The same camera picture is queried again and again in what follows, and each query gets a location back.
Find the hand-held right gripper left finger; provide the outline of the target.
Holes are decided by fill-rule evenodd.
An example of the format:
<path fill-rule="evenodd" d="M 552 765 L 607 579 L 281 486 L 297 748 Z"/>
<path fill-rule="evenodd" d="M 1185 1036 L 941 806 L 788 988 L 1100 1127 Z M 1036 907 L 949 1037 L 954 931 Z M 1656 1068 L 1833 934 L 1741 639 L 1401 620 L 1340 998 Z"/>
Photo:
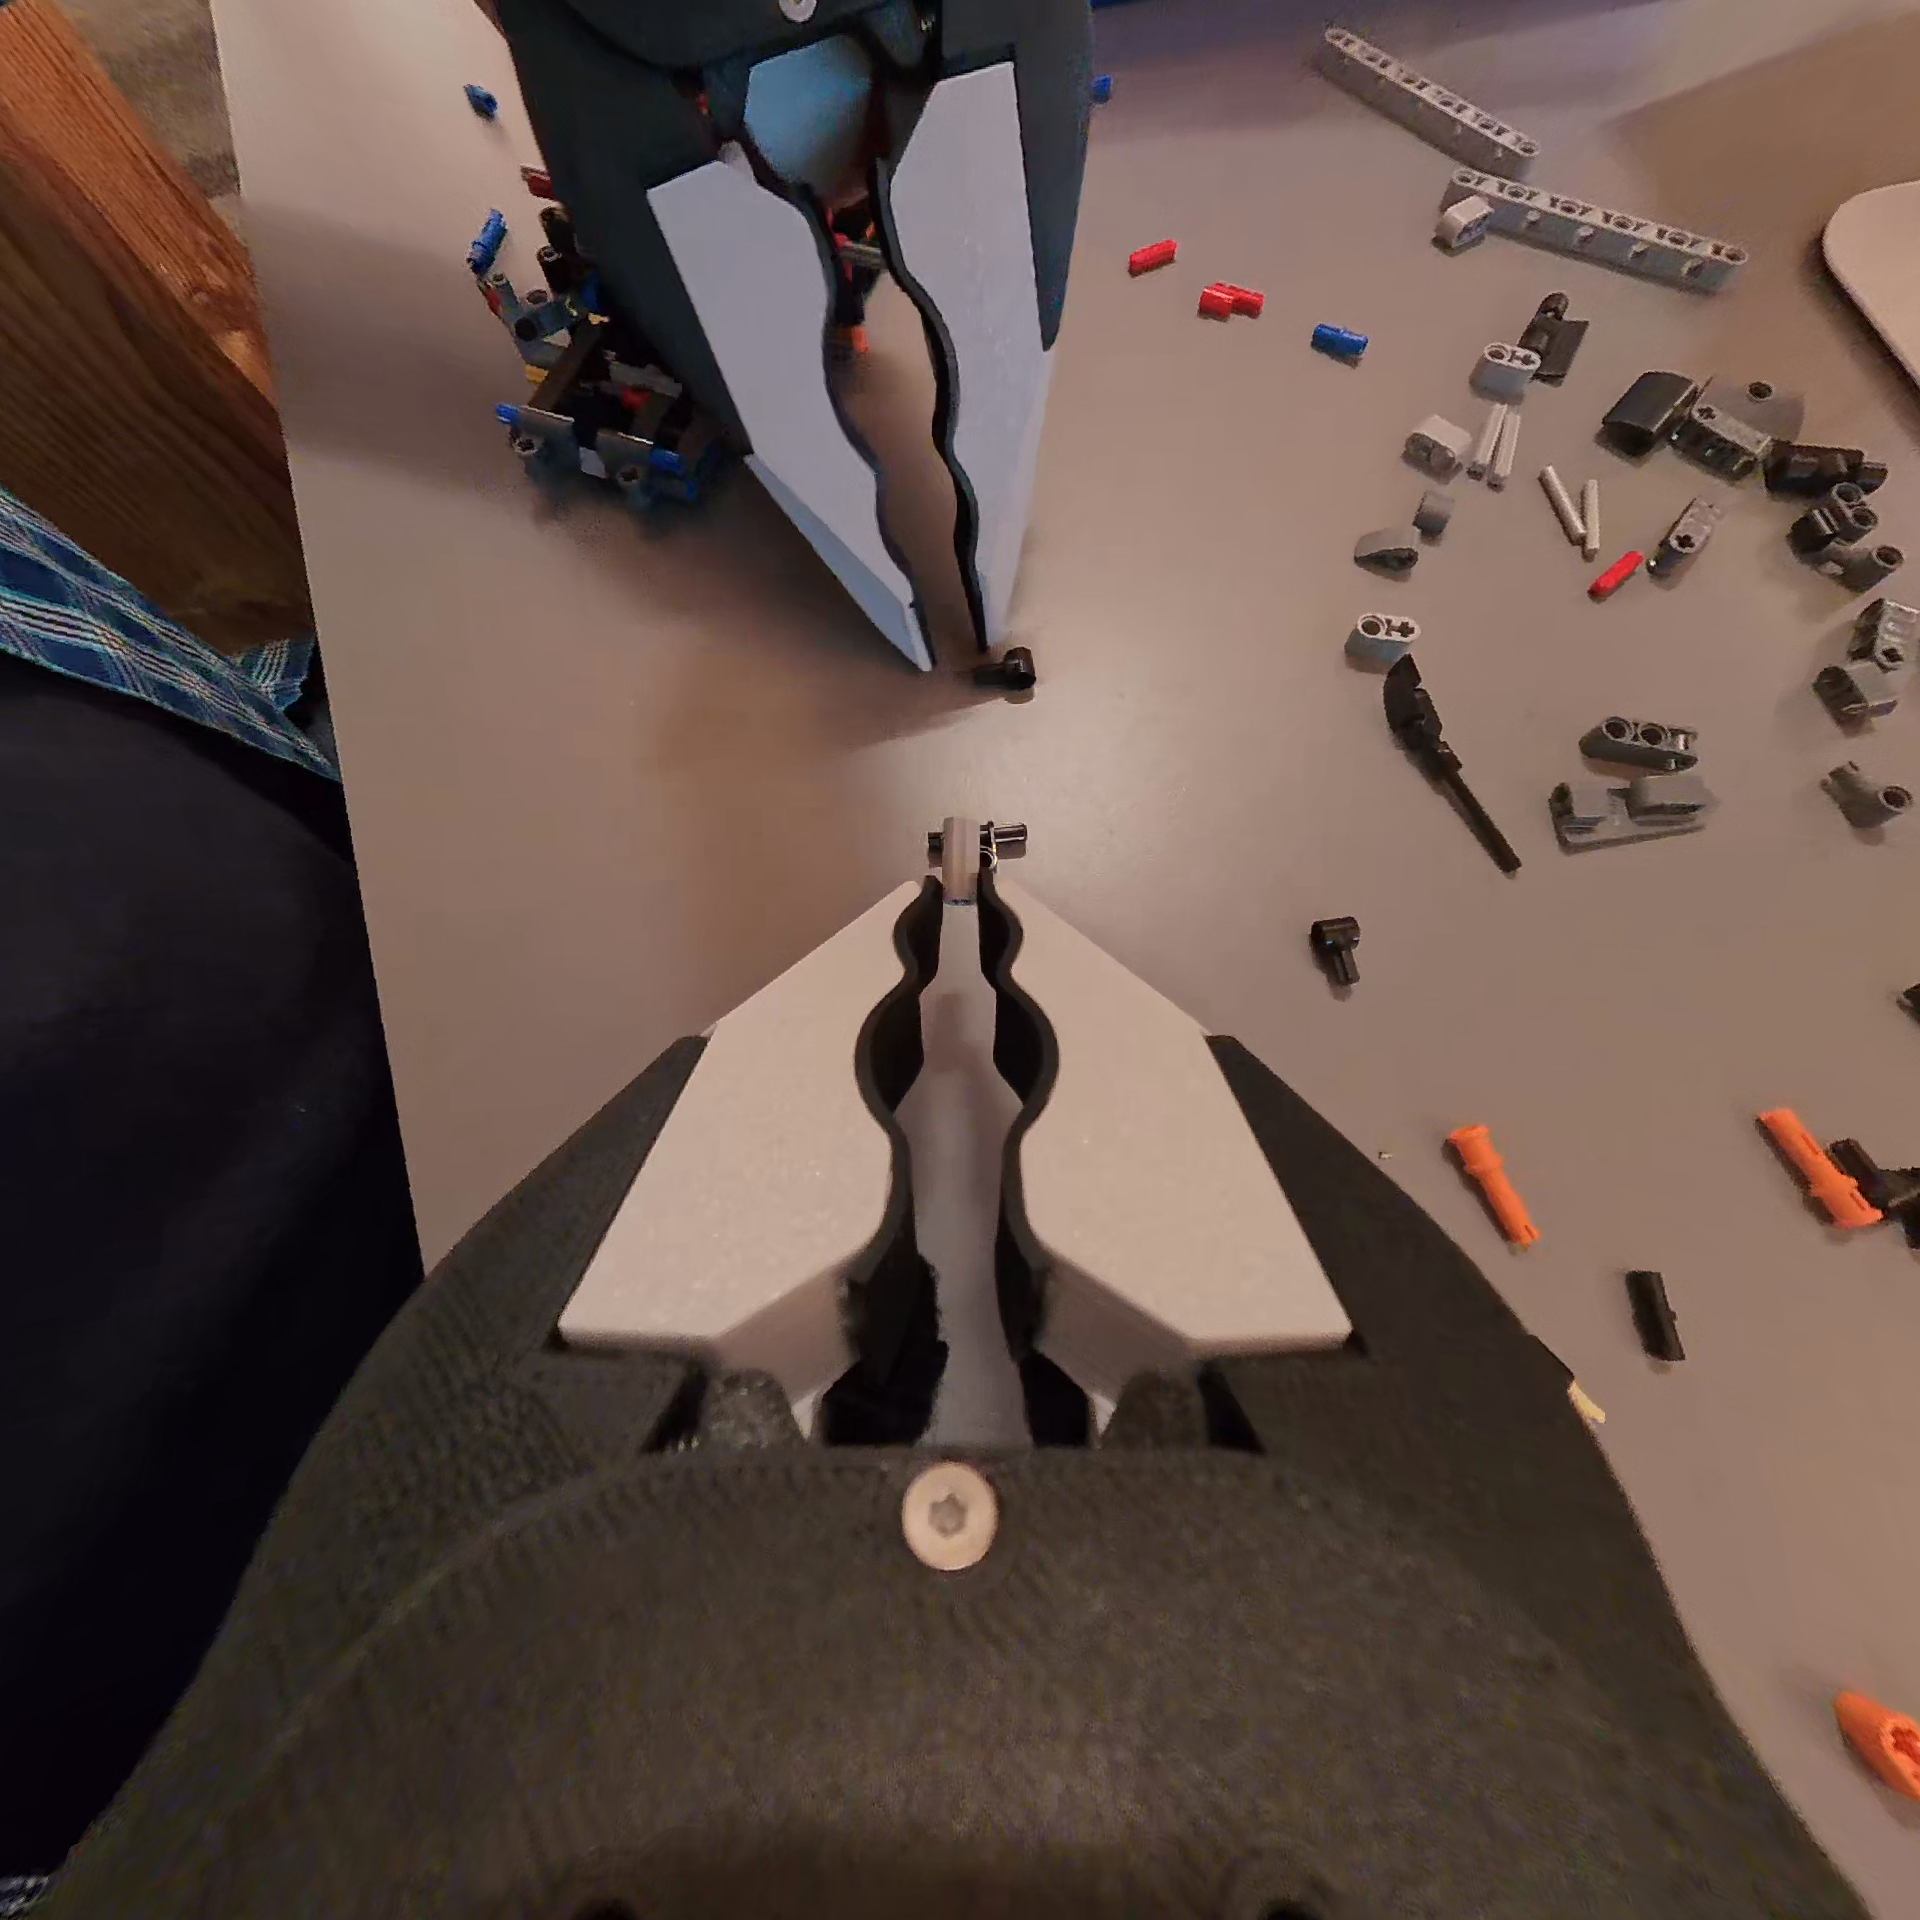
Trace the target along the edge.
<path fill-rule="evenodd" d="M 905 883 L 710 1028 L 560 1342 L 768 1375 L 833 1445 L 924 1435 L 945 1344 L 897 1108 L 941 931 Z"/>

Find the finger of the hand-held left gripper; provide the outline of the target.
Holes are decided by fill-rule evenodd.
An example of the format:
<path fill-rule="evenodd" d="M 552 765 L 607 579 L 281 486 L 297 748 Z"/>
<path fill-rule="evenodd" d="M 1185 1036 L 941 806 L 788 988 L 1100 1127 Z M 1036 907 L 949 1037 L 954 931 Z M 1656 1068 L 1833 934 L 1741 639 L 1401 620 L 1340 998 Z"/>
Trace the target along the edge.
<path fill-rule="evenodd" d="M 928 89 L 874 164 L 879 249 L 934 369 L 933 439 L 954 496 L 953 545 L 978 647 L 1005 641 L 1049 397 L 1017 65 Z"/>
<path fill-rule="evenodd" d="M 874 630 L 930 671 L 921 597 L 879 524 L 874 461 L 826 377 L 825 229 L 726 159 L 653 185 L 646 205 L 748 440 L 748 468 Z"/>

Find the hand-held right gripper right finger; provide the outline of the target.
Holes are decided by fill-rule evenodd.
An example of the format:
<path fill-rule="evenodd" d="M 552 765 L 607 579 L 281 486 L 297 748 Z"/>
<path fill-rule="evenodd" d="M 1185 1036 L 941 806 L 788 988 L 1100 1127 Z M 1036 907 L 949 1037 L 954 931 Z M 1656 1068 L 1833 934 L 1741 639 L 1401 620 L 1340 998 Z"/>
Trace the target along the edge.
<path fill-rule="evenodd" d="M 975 885 L 998 1159 L 998 1323 L 1036 1445 L 1088 1445 L 1137 1375 L 1332 1352 L 1353 1321 L 1214 1037 L 1025 889 Z"/>

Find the partly built lego model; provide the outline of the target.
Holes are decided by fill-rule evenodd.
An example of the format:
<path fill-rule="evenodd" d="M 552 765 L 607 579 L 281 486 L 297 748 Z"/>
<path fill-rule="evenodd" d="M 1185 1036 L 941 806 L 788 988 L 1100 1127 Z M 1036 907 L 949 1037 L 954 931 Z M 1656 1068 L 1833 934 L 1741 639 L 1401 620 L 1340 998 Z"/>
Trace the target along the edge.
<path fill-rule="evenodd" d="M 844 163 L 826 171 L 826 185 L 818 185 L 806 171 L 772 164 L 766 148 L 749 137 L 721 140 L 717 159 L 752 168 L 760 185 L 804 204 L 823 225 L 833 273 L 825 336 L 826 377 L 836 412 L 873 457 L 873 448 L 848 419 L 836 384 L 836 355 L 862 331 L 865 301 L 879 277 L 873 167 L 865 159 Z M 498 412 L 516 452 L 528 463 L 564 473 L 589 471 L 612 488 L 642 499 L 697 496 L 717 448 L 729 448 L 748 461 L 744 436 L 726 436 L 665 369 L 661 349 L 644 342 L 637 328 L 612 311 L 544 157 L 534 176 L 546 185 L 536 196 L 544 235 L 536 284 L 519 286 L 500 265 L 506 249 L 504 222 L 487 222 L 465 255 L 490 318 L 510 331 L 534 375 L 528 392 Z"/>

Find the orange lego pin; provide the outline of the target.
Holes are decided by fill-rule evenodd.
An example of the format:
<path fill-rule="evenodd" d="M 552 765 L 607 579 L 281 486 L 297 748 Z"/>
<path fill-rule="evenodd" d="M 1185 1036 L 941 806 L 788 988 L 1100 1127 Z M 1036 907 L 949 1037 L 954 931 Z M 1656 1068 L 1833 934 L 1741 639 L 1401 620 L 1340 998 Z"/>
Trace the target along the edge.
<path fill-rule="evenodd" d="M 1447 1134 L 1445 1147 L 1456 1168 L 1478 1191 L 1478 1200 L 1486 1205 L 1503 1240 L 1522 1249 L 1536 1245 L 1540 1229 L 1519 1198 L 1519 1189 L 1505 1172 L 1503 1156 L 1490 1129 L 1480 1121 L 1456 1127 Z"/>
<path fill-rule="evenodd" d="M 1856 1174 L 1809 1134 L 1789 1108 L 1757 1112 L 1757 1127 L 1777 1156 L 1791 1168 L 1807 1200 L 1836 1229 L 1857 1231 L 1882 1220 L 1882 1211 L 1864 1196 Z"/>

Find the grey long lego beam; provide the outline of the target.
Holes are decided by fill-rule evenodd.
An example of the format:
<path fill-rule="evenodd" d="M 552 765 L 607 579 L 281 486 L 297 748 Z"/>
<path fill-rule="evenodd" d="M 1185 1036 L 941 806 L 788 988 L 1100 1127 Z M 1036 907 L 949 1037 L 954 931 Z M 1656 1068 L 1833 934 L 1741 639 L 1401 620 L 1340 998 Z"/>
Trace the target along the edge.
<path fill-rule="evenodd" d="M 1428 79 L 1354 32 L 1325 27 L 1313 64 L 1322 78 L 1369 105 L 1372 111 L 1484 173 L 1524 177 L 1540 150 L 1540 144 L 1519 128 L 1476 107 L 1454 87 Z"/>
<path fill-rule="evenodd" d="M 1454 168 L 1437 211 L 1466 193 L 1480 193 L 1494 205 L 1487 232 L 1700 294 L 1733 286 L 1750 257 L 1741 244 L 1703 230 L 1644 219 L 1471 167 Z"/>

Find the black long lego piece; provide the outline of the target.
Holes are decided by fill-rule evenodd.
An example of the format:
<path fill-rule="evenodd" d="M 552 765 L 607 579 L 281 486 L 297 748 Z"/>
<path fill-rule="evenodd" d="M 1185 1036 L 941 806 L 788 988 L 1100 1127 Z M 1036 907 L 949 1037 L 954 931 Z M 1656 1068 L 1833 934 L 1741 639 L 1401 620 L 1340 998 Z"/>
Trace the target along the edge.
<path fill-rule="evenodd" d="M 1500 873 L 1519 873 L 1519 854 L 1511 847 L 1487 808 L 1478 805 L 1463 777 L 1460 760 L 1445 737 L 1439 712 L 1433 707 L 1433 697 L 1424 685 L 1412 653 L 1405 653 L 1384 669 L 1382 717 L 1424 777 L 1449 796 L 1456 814 L 1473 831 Z"/>

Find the dark grey angled lego piece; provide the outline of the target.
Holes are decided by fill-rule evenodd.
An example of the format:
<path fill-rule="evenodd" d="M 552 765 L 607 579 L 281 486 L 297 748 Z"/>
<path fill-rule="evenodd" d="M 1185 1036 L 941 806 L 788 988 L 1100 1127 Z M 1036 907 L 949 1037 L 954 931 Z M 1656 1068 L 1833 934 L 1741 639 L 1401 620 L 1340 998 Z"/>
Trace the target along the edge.
<path fill-rule="evenodd" d="M 1621 783 L 1560 782 L 1546 798 L 1552 833 L 1566 853 L 1628 847 L 1700 831 L 1714 808 L 1714 792 L 1694 773 L 1644 773 Z"/>

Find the black curved lego panel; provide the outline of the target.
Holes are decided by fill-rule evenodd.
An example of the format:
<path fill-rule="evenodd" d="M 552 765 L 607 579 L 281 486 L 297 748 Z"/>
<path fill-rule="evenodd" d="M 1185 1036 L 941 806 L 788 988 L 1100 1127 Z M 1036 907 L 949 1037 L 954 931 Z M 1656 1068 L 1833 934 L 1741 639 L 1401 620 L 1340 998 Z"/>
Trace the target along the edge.
<path fill-rule="evenodd" d="M 1594 440 L 1628 461 L 1644 461 L 1689 419 L 1700 381 L 1672 369 L 1648 369 L 1602 414 Z"/>

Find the dark grey lego block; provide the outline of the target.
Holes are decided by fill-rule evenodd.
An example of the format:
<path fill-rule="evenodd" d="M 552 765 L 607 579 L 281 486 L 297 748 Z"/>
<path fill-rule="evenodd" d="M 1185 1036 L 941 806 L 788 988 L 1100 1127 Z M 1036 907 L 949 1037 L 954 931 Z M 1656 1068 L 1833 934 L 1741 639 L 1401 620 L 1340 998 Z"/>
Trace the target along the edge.
<path fill-rule="evenodd" d="M 1918 608 L 1879 597 L 1853 620 L 1840 656 L 1809 687 L 1828 717 L 1860 731 L 1896 711 L 1918 668 Z"/>
<path fill-rule="evenodd" d="M 1694 465 L 1741 483 L 1777 443 L 1799 440 L 1805 397 L 1764 380 L 1710 377 L 1669 428 L 1669 443 Z"/>

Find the orange pointed lego piece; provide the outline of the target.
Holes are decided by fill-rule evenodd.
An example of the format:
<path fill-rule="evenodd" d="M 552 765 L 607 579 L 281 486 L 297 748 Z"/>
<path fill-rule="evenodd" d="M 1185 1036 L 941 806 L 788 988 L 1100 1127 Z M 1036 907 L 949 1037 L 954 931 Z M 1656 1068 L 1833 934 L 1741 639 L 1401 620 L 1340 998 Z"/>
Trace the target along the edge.
<path fill-rule="evenodd" d="M 1850 1689 L 1833 1696 L 1831 1711 L 1860 1766 L 1903 1800 L 1918 1804 L 1918 1720 Z"/>

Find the wooden furniture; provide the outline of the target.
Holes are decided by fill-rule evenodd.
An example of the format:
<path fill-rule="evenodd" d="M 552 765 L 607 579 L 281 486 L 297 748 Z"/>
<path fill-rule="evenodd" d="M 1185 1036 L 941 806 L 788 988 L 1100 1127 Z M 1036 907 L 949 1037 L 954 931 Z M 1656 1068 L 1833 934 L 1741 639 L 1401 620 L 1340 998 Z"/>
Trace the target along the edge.
<path fill-rule="evenodd" d="M 248 254 L 44 1 L 2 12 L 2 483 L 222 653 L 316 624 Z"/>

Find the blue plaid shirt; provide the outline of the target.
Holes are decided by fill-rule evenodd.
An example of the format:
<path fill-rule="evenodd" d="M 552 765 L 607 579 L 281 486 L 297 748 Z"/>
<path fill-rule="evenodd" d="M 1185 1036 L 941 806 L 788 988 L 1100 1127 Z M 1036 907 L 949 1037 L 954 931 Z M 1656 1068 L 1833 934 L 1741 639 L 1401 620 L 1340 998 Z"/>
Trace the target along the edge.
<path fill-rule="evenodd" d="M 328 748 L 297 723 L 317 660 L 310 633 L 217 653 L 12 491 L 2 494 L 2 651 L 343 779 Z"/>

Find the white plate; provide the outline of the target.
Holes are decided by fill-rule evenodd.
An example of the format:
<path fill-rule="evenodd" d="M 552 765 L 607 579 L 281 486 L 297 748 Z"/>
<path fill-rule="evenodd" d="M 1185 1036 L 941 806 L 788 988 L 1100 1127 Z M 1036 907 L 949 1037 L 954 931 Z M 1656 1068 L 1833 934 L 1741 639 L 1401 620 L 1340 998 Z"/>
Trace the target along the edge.
<path fill-rule="evenodd" d="M 1918 181 L 1869 188 L 1840 204 L 1820 235 L 1828 273 L 1913 385 L 1918 196 Z"/>

